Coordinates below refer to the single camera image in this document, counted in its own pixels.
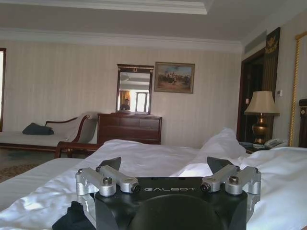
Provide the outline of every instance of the silver bracket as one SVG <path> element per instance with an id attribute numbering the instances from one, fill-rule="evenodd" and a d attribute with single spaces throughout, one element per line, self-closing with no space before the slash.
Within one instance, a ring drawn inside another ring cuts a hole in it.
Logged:
<path id="1" fill-rule="evenodd" d="M 221 184 L 224 183 L 230 176 L 235 175 L 236 173 L 236 166 L 228 164 L 212 176 L 203 177 L 201 189 L 209 193 L 217 192 L 220 190 Z"/>
<path id="2" fill-rule="evenodd" d="M 137 178 L 126 176 L 108 165 L 97 167 L 96 171 L 91 168 L 79 169 L 76 173 L 77 201 L 82 204 L 85 216 L 94 227 L 95 202 L 90 193 L 99 191 L 104 197 L 112 196 L 116 193 L 116 185 L 124 193 L 136 193 L 140 190 Z"/>
<path id="3" fill-rule="evenodd" d="M 217 192 L 225 183 L 225 191 L 231 195 L 239 195 L 243 190 L 248 195 L 247 220 L 254 213 L 255 204 L 260 201 L 261 173 L 257 168 L 246 167 L 237 171 L 234 165 L 227 165 L 212 176 L 203 177 L 201 189 L 205 192 Z"/>
<path id="4" fill-rule="evenodd" d="M 261 173 L 257 168 L 246 167 L 238 172 L 235 178 L 225 182 L 225 191 L 231 195 L 239 195 L 244 190 L 248 195 L 247 220 L 254 213 L 255 204 L 260 201 Z"/>

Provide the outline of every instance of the lampshade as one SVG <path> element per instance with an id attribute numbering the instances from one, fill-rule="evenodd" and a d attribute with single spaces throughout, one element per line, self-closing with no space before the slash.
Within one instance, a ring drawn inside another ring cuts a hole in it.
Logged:
<path id="1" fill-rule="evenodd" d="M 248 108 L 244 112 L 247 115 L 260 113 L 279 115 L 272 91 L 255 91 Z"/>

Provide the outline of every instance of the carpet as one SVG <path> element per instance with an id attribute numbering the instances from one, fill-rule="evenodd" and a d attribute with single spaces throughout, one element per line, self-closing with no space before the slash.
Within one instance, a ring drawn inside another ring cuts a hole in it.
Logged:
<path id="1" fill-rule="evenodd" d="M 38 166 L 38 164 L 20 164 L 0 169 L 0 183 L 19 174 L 22 174 L 36 166 Z"/>
<path id="2" fill-rule="evenodd" d="M 0 149 L 0 182 L 22 174 L 54 158 L 52 152 Z"/>

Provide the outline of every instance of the telephone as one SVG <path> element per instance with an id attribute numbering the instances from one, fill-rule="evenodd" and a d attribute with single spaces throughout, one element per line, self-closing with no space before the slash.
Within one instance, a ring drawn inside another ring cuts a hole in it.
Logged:
<path id="1" fill-rule="evenodd" d="M 277 147 L 285 147 L 285 146 L 288 146 L 288 140 L 283 140 L 279 138 L 271 139 L 265 142 L 264 146 L 269 149 L 273 149 Z"/>

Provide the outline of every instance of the curtain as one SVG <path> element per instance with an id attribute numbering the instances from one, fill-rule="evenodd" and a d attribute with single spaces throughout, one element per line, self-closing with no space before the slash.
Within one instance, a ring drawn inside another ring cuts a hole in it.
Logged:
<path id="1" fill-rule="evenodd" d="M 130 106 L 130 91 L 120 91 L 119 98 L 120 98 L 120 105 L 124 104 L 125 99 L 128 99 L 129 100 L 128 105 Z"/>

